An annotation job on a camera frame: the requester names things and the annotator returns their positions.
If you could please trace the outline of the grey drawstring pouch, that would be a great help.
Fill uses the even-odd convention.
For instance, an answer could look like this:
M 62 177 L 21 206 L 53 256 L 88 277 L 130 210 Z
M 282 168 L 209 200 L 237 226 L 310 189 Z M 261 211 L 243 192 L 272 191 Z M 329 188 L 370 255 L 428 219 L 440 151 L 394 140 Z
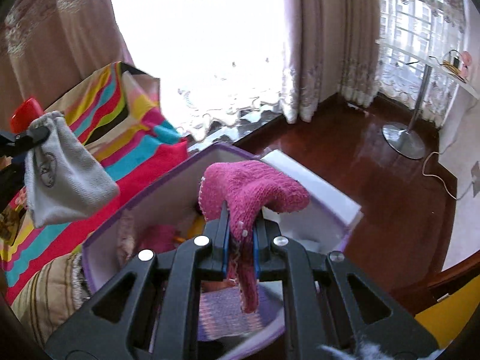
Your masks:
M 35 128 L 49 131 L 25 158 L 26 202 L 35 228 L 87 219 L 119 195 L 117 183 L 78 141 L 61 112 L 35 119 L 28 131 Z

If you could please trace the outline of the magenta knitted cloth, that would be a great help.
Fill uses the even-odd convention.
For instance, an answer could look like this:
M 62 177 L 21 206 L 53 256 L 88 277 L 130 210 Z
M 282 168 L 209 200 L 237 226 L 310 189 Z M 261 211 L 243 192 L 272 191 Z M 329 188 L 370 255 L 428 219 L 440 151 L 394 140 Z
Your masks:
M 176 228 L 171 225 L 152 225 L 139 237 L 138 250 L 152 250 L 156 254 L 176 249 Z
M 310 194 L 301 183 L 262 161 L 214 163 L 203 173 L 199 207 L 204 219 L 219 219 L 223 206 L 229 211 L 227 278 L 239 286 L 243 312 L 253 313 L 259 305 L 253 262 L 256 217 L 265 207 L 292 213 L 309 202 Z

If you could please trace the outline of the red thermos jug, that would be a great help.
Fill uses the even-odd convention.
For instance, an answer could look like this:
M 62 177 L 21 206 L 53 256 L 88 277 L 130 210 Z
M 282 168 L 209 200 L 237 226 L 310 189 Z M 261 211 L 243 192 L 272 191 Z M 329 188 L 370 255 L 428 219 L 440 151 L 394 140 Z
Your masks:
M 10 117 L 10 130 L 19 134 L 28 129 L 35 119 L 41 117 L 44 110 L 34 97 L 23 101 Z

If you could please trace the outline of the striped beige cushion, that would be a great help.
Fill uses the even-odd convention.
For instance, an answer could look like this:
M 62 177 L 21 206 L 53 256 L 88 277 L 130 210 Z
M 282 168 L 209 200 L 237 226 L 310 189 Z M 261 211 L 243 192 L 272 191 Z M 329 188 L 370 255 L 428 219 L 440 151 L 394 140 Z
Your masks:
M 28 281 L 11 308 L 26 332 L 41 347 L 91 297 L 82 253 L 53 259 Z

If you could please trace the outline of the colourful striped table cloth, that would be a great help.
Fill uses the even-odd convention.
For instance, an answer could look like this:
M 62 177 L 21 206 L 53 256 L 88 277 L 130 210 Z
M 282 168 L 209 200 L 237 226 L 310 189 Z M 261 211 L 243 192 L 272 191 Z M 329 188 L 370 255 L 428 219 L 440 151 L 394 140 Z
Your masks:
M 35 228 L 25 216 L 13 244 L 1 244 L 6 300 L 54 258 L 81 244 L 132 197 L 187 157 L 185 138 L 160 109 L 160 79 L 127 63 L 103 67 L 50 106 L 118 184 L 119 195 L 89 219 Z

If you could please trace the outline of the yellow furniture corner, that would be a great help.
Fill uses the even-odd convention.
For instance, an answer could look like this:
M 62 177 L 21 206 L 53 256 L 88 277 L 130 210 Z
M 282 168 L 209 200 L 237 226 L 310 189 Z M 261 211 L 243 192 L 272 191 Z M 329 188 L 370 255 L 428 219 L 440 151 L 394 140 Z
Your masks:
M 443 350 L 461 333 L 479 301 L 480 277 L 477 276 L 453 295 L 417 314 L 415 320 L 433 335 Z

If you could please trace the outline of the white lace sheer curtain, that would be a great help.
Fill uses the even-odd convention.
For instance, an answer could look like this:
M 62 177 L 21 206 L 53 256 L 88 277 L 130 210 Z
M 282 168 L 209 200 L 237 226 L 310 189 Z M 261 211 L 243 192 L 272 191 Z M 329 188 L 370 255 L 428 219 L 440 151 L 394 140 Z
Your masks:
M 160 80 L 174 128 L 201 141 L 244 111 L 276 111 L 285 66 L 283 0 L 111 0 L 133 65 Z

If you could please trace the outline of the beige curtain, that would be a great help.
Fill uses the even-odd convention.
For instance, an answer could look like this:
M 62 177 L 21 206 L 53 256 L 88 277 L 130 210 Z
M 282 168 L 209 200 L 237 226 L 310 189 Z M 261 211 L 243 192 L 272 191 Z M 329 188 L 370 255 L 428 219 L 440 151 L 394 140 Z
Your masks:
M 312 120 L 338 94 L 369 107 L 378 92 L 380 0 L 283 0 L 280 105 L 286 121 Z

